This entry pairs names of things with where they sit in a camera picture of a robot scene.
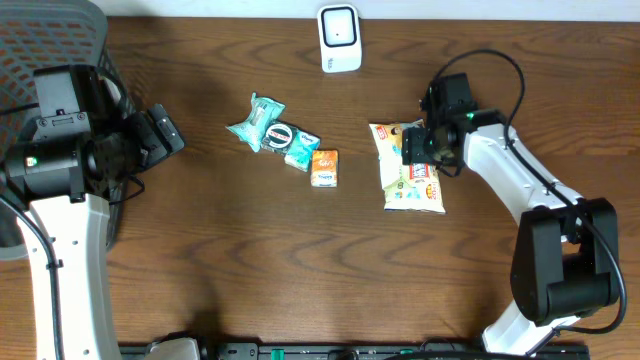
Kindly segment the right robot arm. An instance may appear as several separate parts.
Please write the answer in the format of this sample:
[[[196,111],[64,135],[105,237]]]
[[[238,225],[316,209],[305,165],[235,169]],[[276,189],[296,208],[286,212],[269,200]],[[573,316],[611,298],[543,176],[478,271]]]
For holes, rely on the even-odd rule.
[[[454,177],[479,175],[518,226],[512,302],[482,333],[490,353],[535,356],[598,310],[626,309],[618,224],[604,198],[587,200],[558,181],[497,109],[480,109],[466,74],[434,78],[420,102],[422,128],[402,134],[402,161]]]

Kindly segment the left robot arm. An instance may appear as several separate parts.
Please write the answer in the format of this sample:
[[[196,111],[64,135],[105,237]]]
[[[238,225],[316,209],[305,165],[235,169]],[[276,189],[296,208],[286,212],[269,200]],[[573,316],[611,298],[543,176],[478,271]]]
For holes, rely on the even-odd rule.
[[[34,73],[40,116],[11,145],[2,183],[30,264],[39,359],[119,359],[107,275],[113,184],[181,151],[186,141],[160,104],[125,115],[128,95],[109,72],[63,65]]]

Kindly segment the teal snack packet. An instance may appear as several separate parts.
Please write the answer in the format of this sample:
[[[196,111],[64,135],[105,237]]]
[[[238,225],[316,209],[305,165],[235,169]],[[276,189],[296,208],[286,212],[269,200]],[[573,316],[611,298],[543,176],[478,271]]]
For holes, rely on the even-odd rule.
[[[279,118],[286,105],[268,97],[258,96],[256,92],[252,93],[250,102],[251,111],[247,118],[240,123],[227,126],[226,129],[257,153],[261,149],[269,124]]]

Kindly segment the orange small snack packet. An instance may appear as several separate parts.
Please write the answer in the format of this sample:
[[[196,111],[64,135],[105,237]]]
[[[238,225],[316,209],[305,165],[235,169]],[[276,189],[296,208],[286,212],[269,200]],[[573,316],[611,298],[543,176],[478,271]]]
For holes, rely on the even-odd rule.
[[[336,187],[338,185],[338,151],[315,150],[312,154],[311,185]]]

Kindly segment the small teal tissue pack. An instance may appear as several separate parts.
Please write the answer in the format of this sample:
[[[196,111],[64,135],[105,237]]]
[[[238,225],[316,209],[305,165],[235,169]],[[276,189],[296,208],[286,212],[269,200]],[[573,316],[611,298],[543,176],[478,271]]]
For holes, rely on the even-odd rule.
[[[304,131],[299,131],[287,151],[284,161],[287,165],[307,172],[313,152],[319,147],[320,138]]]

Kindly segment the large white snack bag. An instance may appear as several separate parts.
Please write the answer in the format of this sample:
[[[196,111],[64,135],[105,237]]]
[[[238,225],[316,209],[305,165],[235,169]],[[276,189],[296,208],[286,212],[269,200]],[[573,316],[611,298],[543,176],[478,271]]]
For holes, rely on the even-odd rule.
[[[402,132],[405,129],[423,127],[423,119],[409,123],[369,125],[378,151],[380,182],[384,191],[386,211],[445,213],[435,168],[428,164],[402,163]]]

